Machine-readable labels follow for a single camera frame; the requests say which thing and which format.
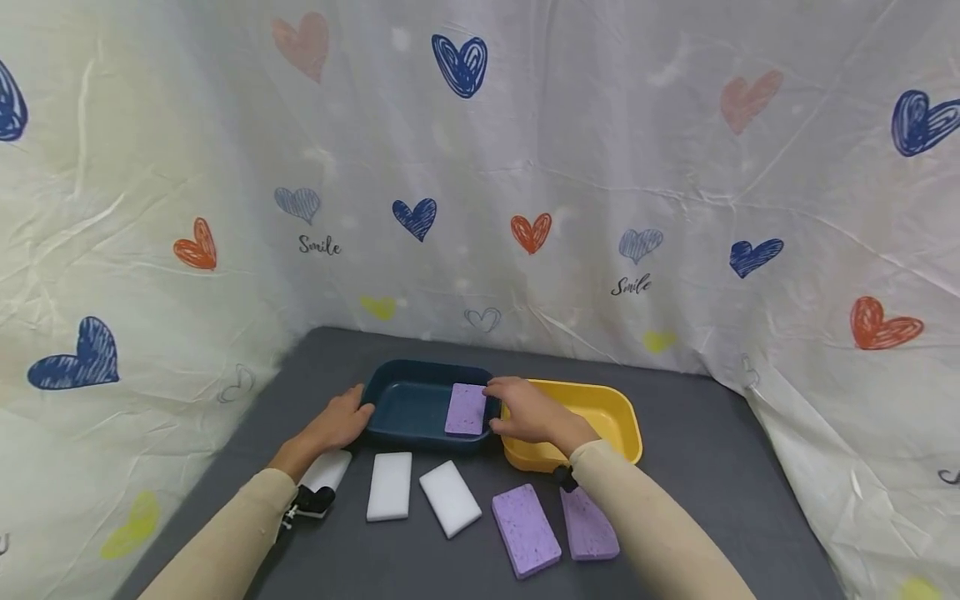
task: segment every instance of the white sponge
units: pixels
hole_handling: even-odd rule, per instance
[[[420,487],[448,540],[483,514],[453,461],[447,461],[423,475]]]
[[[320,488],[330,488],[336,492],[352,458],[353,455],[346,450],[334,450],[321,454],[303,475],[300,484],[313,492]]]
[[[413,454],[394,452],[373,457],[373,478],[367,522],[406,518],[410,514],[410,471]]]

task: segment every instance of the purple sponge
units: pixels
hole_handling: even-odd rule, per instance
[[[613,527],[583,488],[570,493],[560,490],[560,500],[574,561],[607,561],[620,554]]]
[[[446,409],[444,432],[461,435],[480,435],[483,431],[483,413],[487,397],[482,385],[454,383],[450,407]]]
[[[530,484],[493,497],[493,516],[518,579],[560,561],[560,544]]]

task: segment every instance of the white cloth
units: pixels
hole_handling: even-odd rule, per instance
[[[960,5],[415,4],[7,11],[5,593],[109,596],[279,353],[334,324],[752,386],[849,593],[960,596],[960,135],[891,134],[911,89],[952,127]],[[275,22],[308,12],[300,43]],[[474,36],[474,75],[441,68]],[[770,240],[741,278],[732,249],[743,274]],[[924,331],[857,348],[862,297]],[[867,347],[916,329],[860,306]],[[119,381],[31,385],[87,316]]]

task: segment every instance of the wrist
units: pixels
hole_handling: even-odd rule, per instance
[[[577,448],[590,442],[595,442],[600,436],[580,415],[570,414],[556,427],[551,443],[569,459]]]
[[[295,484],[298,484],[322,453],[323,451],[315,444],[309,444],[299,437],[294,437],[283,443],[267,468],[275,468],[285,472],[290,475]]]

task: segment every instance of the hand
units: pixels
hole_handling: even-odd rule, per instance
[[[483,394],[500,398],[510,409],[509,419],[490,421],[497,435],[530,444],[549,442],[567,458],[581,445],[600,439],[586,419],[571,413],[526,379],[494,377]]]
[[[363,384],[335,396],[326,408],[296,436],[280,447],[268,468],[278,468],[299,483],[317,457],[350,444],[363,432],[373,405],[360,406]]]

